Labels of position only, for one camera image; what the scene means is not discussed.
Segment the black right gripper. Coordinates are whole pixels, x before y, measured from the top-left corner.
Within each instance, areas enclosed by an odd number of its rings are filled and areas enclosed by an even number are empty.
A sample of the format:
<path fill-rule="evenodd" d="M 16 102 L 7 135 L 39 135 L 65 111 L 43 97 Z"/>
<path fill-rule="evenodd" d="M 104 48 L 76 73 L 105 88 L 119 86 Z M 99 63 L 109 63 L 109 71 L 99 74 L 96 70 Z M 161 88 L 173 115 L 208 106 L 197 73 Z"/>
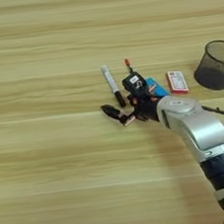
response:
<path fill-rule="evenodd" d="M 148 87 L 140 96 L 130 94 L 128 100 L 133 106 L 133 111 L 129 115 L 121 113 L 120 110 L 117 110 L 114 106 L 110 105 L 101 106 L 101 110 L 110 118 L 120 119 L 120 123 L 123 125 L 129 125 L 135 119 L 144 122 L 149 119 L 158 121 L 157 105 L 159 104 L 161 97 L 155 95 L 155 89 L 155 86 Z"/>

